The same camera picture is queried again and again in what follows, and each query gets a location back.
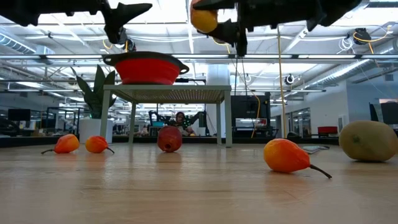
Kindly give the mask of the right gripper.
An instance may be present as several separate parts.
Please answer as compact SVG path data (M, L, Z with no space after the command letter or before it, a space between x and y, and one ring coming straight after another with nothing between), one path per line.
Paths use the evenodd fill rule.
M199 0L193 4L195 10L234 9L238 0ZM236 47L243 57L247 53L245 28L251 32L257 26L270 26L305 21L307 30L313 30L325 18L323 0L242 0L238 3L238 22L230 19L218 23L207 35Z

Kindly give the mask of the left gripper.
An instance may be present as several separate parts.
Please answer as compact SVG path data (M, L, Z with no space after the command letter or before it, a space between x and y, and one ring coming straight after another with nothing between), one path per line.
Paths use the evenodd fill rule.
M108 0L68 0L67 16L76 12L89 12L95 15L108 7ZM124 24L137 16L147 12L152 7L151 3L123 4L119 3L116 9L110 9L106 16L104 31L112 44L123 44L127 39Z

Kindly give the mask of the red orange mango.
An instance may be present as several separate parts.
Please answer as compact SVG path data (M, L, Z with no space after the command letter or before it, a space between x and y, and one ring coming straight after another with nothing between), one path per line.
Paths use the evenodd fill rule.
M196 30L202 33L214 31L218 26L218 11L195 10L193 5L201 0L192 0L190 3L190 22Z

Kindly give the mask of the red collapsible bowl grey rim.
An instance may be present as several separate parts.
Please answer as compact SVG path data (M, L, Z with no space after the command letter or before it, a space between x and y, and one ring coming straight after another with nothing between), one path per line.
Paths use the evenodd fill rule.
M190 69L179 59L159 52L126 52L107 55L104 63L116 69L123 85L173 85Z

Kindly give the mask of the dark red pomegranate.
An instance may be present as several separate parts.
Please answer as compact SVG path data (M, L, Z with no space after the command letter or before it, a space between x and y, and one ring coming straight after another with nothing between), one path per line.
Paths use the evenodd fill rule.
M157 145L163 152L179 150L182 145L180 130L174 126L164 126L158 133Z

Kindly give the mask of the orange toy pear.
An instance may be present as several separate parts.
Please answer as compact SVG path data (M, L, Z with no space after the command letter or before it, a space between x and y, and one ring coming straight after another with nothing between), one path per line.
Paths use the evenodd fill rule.
M288 139L273 139L264 147L264 161L276 172L292 173L304 169L313 169L324 174L328 179L332 176L321 168L310 163L310 157L296 143Z
M114 154L114 151L109 148L106 139L102 136L90 136L85 142L85 147L86 150L91 153L99 154L107 149Z
M68 154L77 150L80 147L80 142L74 134L66 134L60 137L53 149L47 149L41 154L46 152L55 152L56 154Z

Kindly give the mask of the black equipment cabinet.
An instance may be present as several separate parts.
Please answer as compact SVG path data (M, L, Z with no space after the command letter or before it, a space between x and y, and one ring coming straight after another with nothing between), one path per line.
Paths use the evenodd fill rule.
M231 100L234 138L272 137L270 93L236 95Z

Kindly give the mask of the snake plant in white pot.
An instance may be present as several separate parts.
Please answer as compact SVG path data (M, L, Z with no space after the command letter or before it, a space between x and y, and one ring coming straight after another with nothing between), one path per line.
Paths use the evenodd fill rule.
M90 112L90 117L81 119L79 124L79 140L84 144L89 137L100 135L103 106L107 106L109 109L116 101L116 97L112 95L107 103L103 101L104 85L115 84L116 73L112 71L105 75L102 68L97 65L94 86L91 88L81 76L77 75L73 68L71 70L76 76L77 84L83 92L84 102Z

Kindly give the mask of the person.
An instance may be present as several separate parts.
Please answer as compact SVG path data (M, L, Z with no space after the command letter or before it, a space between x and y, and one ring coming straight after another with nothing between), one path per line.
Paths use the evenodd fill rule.
M188 118L181 111L175 115L175 120L173 121L172 126L176 127L181 132L182 136L195 135Z

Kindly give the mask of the small black flat screen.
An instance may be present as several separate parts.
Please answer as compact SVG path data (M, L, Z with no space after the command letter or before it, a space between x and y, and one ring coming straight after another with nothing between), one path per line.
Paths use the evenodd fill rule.
M8 109L7 117L11 121L30 121L30 109Z

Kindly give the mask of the red storage bin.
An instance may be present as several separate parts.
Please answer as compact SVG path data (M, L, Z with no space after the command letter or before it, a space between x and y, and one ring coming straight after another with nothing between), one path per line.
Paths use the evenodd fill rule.
M317 130L318 134L338 134L338 128L336 126L319 126Z

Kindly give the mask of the dark computer monitor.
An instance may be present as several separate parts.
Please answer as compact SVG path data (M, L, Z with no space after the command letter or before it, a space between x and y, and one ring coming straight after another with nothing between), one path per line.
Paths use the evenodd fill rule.
M398 101L380 99L379 103L369 104L371 121L378 121L390 126L398 133Z

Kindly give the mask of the black aluminium rig frame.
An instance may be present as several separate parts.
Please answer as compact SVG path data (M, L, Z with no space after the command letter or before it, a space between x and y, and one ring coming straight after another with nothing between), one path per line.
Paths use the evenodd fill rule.
M56 144L59 136L0 138L0 148ZM271 138L233 138L233 144L265 144ZM296 144L339 145L338 138L289 138ZM156 137L134 137L133 143L156 143ZM184 137L183 143L216 144L214 137Z

